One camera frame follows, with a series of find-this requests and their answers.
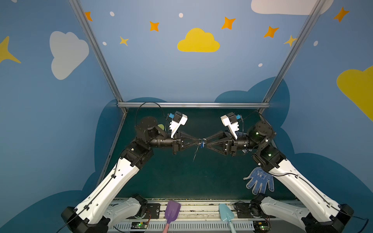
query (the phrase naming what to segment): white cloud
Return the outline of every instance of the white cloud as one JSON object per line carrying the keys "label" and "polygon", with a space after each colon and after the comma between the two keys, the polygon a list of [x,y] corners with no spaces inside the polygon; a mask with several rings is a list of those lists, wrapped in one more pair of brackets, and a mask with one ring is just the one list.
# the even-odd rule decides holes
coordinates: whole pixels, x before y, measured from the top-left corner
{"label": "white cloud", "polygon": [[52,72],[59,80],[67,78],[86,59],[90,51],[87,42],[80,40],[72,32],[53,32],[49,45],[54,57]]}
{"label": "white cloud", "polygon": [[[317,0],[253,0],[251,9],[259,14],[309,15]],[[332,5],[326,0],[321,14]]]}

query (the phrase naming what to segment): blue glove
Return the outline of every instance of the blue glove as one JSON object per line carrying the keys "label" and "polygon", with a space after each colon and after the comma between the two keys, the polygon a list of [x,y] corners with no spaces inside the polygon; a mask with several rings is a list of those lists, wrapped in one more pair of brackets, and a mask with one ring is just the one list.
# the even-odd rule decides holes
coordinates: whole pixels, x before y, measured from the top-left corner
{"label": "blue glove", "polygon": [[248,177],[245,177],[244,180],[251,179],[247,184],[246,187],[251,189],[252,187],[253,194],[257,195],[259,193],[265,193],[267,184],[268,189],[273,192],[275,190],[275,185],[273,183],[273,176],[263,171],[260,167],[254,168]]}

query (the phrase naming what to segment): black cable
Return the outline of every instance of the black cable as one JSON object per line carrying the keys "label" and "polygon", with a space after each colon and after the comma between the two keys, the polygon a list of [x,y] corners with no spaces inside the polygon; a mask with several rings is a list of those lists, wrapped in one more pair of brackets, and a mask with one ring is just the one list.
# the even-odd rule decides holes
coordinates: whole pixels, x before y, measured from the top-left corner
{"label": "black cable", "polygon": [[271,230],[272,225],[271,225],[271,218],[269,217],[269,215],[267,215],[267,218],[268,218],[268,224],[269,224],[269,229],[267,232],[269,232]]}
{"label": "black cable", "polygon": [[358,216],[354,216],[354,215],[349,215],[349,214],[346,214],[345,212],[342,212],[342,211],[340,211],[340,210],[338,210],[338,209],[336,209],[334,206],[332,206],[327,200],[325,200],[325,198],[321,195],[321,194],[319,194],[319,192],[317,192],[316,191],[316,189],[315,188],[313,188],[312,187],[312,185],[310,184],[310,183],[308,183],[305,179],[303,179],[302,177],[300,177],[299,175],[296,175],[296,174],[294,174],[294,173],[285,173],[285,174],[282,174],[282,175],[274,175],[274,174],[271,174],[271,173],[269,173],[269,172],[267,172],[268,174],[270,174],[270,175],[273,175],[273,176],[277,176],[277,177],[279,177],[279,176],[286,176],[286,175],[294,175],[294,176],[296,176],[296,177],[298,177],[298,178],[300,178],[301,180],[303,180],[306,184],[308,184],[308,186],[310,186],[314,191],[315,191],[315,193],[317,193],[329,206],[331,206],[333,209],[335,209],[336,211],[338,211],[339,213],[342,213],[342,214],[345,214],[345,215],[347,215],[347,216],[350,216],[350,217],[352,217],[352,218],[358,218],[358,219],[361,219],[361,220],[366,220],[366,222],[365,222],[365,224],[364,224],[364,226],[362,227],[362,229],[359,231],[359,232],[357,232],[357,233],[361,233],[364,229],[365,229],[365,227],[367,226],[367,224],[368,224],[368,222],[369,222],[369,218],[360,218],[360,217],[358,217]]}
{"label": "black cable", "polygon": [[119,232],[121,232],[121,233],[125,233],[125,232],[119,230],[118,228],[116,228],[115,226],[113,226],[113,227],[114,227],[117,231],[119,231]]}
{"label": "black cable", "polygon": [[164,117],[166,118],[166,120],[167,120],[167,117],[166,117],[166,115],[164,114],[164,111],[163,111],[161,105],[157,104],[156,102],[151,102],[151,101],[149,101],[149,102],[143,102],[143,103],[139,106],[139,108],[137,109],[137,111],[136,111],[136,115],[135,115],[135,126],[137,126],[137,113],[138,113],[139,109],[140,109],[144,104],[146,104],[146,103],[153,103],[153,104],[158,105],[158,107],[160,107],[161,110],[162,110],[163,116],[164,116]]}
{"label": "black cable", "polygon": [[115,173],[116,173],[116,168],[117,168],[117,165],[118,165],[118,162],[115,164],[115,170],[114,170],[114,173],[112,175],[112,177],[109,179],[109,181],[104,185],[104,187],[98,192],[98,194],[89,202],[88,205],[86,205],[82,211],[80,211],[79,214],[77,214],[75,217],[73,217],[70,221],[68,221],[65,225],[63,225],[63,227],[61,227],[56,233],[58,233],[60,230],[62,230],[65,226],[67,226],[72,220],[74,220],[76,217],[78,217],[84,210],[86,210],[88,208],[88,206],[90,204],[92,204],[93,200],[101,193],[101,191],[107,186],[107,184],[109,184],[109,182],[112,180],[113,177],[115,177]]}
{"label": "black cable", "polygon": [[244,134],[244,120],[242,119],[242,116],[241,116],[241,121],[242,121],[242,135]]}
{"label": "black cable", "polygon": [[235,209],[236,212],[238,213],[242,213],[242,214],[245,214],[245,215],[250,215],[251,214],[251,211],[250,211],[250,207],[248,207],[247,209],[249,210],[248,212],[244,212],[244,211],[241,211],[238,206],[237,206],[237,203],[244,203],[244,204],[250,204],[250,203],[246,203],[246,202],[243,202],[243,201],[238,201],[236,203],[233,204],[233,208]]}
{"label": "black cable", "polygon": [[246,119],[246,118],[248,118],[249,116],[251,116],[253,113],[255,113],[255,112],[257,112],[257,113],[259,113],[259,111],[258,110],[254,110],[254,111],[252,111],[247,117],[245,117],[244,118],[244,120]]}

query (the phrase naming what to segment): light blue shovel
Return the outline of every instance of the light blue shovel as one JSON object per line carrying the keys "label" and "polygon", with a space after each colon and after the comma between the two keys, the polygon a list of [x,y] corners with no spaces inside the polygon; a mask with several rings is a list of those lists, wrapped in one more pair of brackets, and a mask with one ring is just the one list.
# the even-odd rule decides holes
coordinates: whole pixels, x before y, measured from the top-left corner
{"label": "light blue shovel", "polygon": [[231,222],[231,220],[234,219],[234,214],[229,209],[229,207],[226,204],[219,204],[219,212],[220,212],[220,218],[222,219],[222,221],[229,222],[229,227],[231,228],[231,232],[236,233],[233,223]]}

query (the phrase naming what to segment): orange star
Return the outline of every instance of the orange star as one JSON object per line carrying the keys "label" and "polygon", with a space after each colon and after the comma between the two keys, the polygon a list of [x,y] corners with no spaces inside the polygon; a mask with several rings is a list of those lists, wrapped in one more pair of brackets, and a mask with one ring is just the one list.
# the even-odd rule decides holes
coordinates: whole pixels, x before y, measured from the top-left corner
{"label": "orange star", "polygon": [[267,34],[264,35],[264,37],[272,37],[273,38],[273,36],[275,35],[275,32],[277,31],[277,29],[279,29],[279,28],[271,28],[271,27],[269,27],[268,28],[268,32],[267,32]]}
{"label": "orange star", "polygon": [[151,31],[157,31],[158,32],[158,24],[159,23],[153,23],[153,22],[150,22],[150,30]]}
{"label": "orange star", "polygon": [[228,19],[227,17],[225,17],[225,22],[224,22],[224,25],[222,26],[222,29],[224,28],[228,28],[229,30],[232,30],[232,23],[235,21],[236,19]]}
{"label": "orange star", "polygon": [[87,20],[92,21],[91,12],[85,12],[85,16],[87,17]]}
{"label": "orange star", "polygon": [[334,19],[337,19],[339,22],[341,22],[341,20],[343,19],[343,17],[345,17],[345,15],[348,13],[349,11],[346,11],[343,9],[341,9],[341,11],[338,13],[337,16],[334,17]]}

